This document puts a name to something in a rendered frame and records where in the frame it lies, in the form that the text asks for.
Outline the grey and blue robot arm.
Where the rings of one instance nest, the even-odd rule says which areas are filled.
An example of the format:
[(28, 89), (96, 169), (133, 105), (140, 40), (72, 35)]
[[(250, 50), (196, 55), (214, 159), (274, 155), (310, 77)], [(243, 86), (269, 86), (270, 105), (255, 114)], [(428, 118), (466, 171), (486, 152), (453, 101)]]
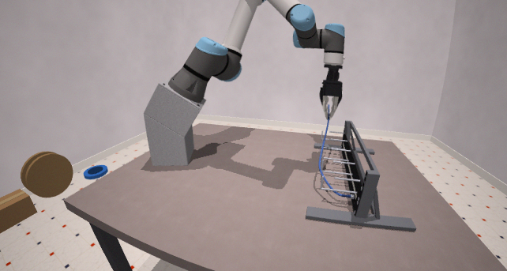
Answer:
[[(168, 85), (179, 95), (200, 103), (212, 76), (220, 81), (235, 80), (242, 71), (240, 61), (244, 39), (256, 8), (264, 1), (239, 0), (222, 47), (206, 37), (200, 38), (184, 66), (169, 80)], [(294, 27), (295, 47), (325, 49), (326, 65), (343, 65), (343, 25), (332, 23), (327, 24), (325, 29), (317, 29), (314, 12), (309, 6), (298, 0), (267, 1)]]

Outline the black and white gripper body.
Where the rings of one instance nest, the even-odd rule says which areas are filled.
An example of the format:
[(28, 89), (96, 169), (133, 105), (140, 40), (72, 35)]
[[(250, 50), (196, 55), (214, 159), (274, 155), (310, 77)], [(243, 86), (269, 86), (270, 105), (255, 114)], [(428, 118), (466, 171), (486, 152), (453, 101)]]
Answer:
[[(324, 83), (322, 82), (323, 92), (325, 92), (326, 96), (341, 97), (343, 82), (338, 83), (337, 81), (338, 81), (339, 68), (342, 69), (343, 66), (336, 65), (335, 67), (333, 67), (331, 65), (324, 64), (324, 68), (329, 68), (330, 72), (328, 75), (328, 79), (325, 80)], [(332, 79), (334, 79), (334, 81), (332, 81)], [(328, 83), (326, 83), (326, 82), (328, 82)]]

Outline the grey metal rack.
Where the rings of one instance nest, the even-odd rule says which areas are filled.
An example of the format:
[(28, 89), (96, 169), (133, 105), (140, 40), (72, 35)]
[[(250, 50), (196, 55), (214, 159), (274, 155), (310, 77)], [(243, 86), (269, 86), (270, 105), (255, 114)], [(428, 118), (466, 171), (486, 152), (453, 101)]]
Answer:
[[(352, 124), (352, 125), (351, 125)], [(356, 148), (352, 131), (361, 148)], [(346, 136), (347, 135), (347, 136)], [(352, 146), (350, 147), (350, 136)], [(341, 224), (353, 224), (376, 228), (390, 228), (398, 230), (416, 231), (416, 226), (411, 218), (398, 217), (398, 216), (382, 216), (379, 211), (378, 195), (377, 195), (377, 184), (380, 178), (380, 174), (370, 156), (375, 154), (373, 149), (366, 148), (362, 141), (358, 131), (356, 130), (352, 121), (345, 120), (344, 134), (342, 140), (328, 139), (329, 141), (342, 141), (342, 145), (327, 145), (324, 144), (324, 149), (338, 150), (343, 153), (343, 162), (333, 161), (333, 163), (345, 164), (346, 173), (334, 172), (334, 171), (322, 171), (324, 160), (322, 160), (321, 171), (347, 175), (347, 179), (337, 178), (340, 180), (347, 180), (349, 190), (334, 190), (328, 188), (322, 188), (324, 176), (321, 178), (321, 190), (331, 190), (338, 192), (350, 193), (346, 195), (346, 198), (350, 198), (352, 201), (353, 212), (346, 212), (333, 209), (322, 209), (316, 207), (307, 206), (306, 218), (313, 220), (323, 220)], [(347, 141), (347, 142), (346, 142)], [(339, 149), (337, 149), (339, 148)], [(345, 152), (346, 151), (346, 152)], [(366, 170), (366, 174), (363, 170), (361, 161), (358, 153), (364, 154), (366, 161), (370, 167), (370, 170)], [(353, 153), (353, 154), (352, 154)], [(348, 163), (350, 162), (350, 163)], [(356, 166), (357, 165), (357, 166)], [(361, 172), (361, 173), (360, 173)], [(373, 214), (368, 214), (372, 210)]]

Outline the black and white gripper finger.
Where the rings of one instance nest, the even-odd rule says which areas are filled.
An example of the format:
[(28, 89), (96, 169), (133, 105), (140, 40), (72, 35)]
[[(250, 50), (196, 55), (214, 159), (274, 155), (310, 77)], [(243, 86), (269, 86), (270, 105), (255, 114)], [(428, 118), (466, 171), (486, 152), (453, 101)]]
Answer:
[[(329, 114), (329, 120), (333, 117), (333, 115), (334, 115), (334, 113), (335, 113), (335, 111), (336, 111), (336, 109), (337, 109), (337, 107), (338, 107), (341, 99), (342, 99), (342, 94), (341, 94), (341, 97), (335, 97), (334, 96), (332, 98), (332, 107), (331, 107), (332, 110), (331, 110), (331, 113)], [(335, 111), (334, 111), (334, 105), (335, 105)]]
[[(322, 104), (322, 107), (323, 107), (323, 110), (324, 110), (324, 113), (325, 113), (325, 117), (326, 117), (326, 119), (328, 120), (328, 115), (329, 115), (329, 114), (328, 114), (328, 112), (327, 112), (327, 110), (328, 110), (327, 103), (328, 103), (328, 101), (329, 101), (329, 98), (328, 98), (327, 96), (325, 96), (325, 93), (324, 93), (324, 95), (322, 95), (322, 93), (323, 93), (323, 89), (322, 89), (322, 87), (321, 87), (321, 91), (320, 91), (320, 100), (321, 100), (321, 104)], [(327, 97), (327, 103), (326, 103), (326, 97)], [(327, 107), (327, 110), (326, 110), (326, 107)]]

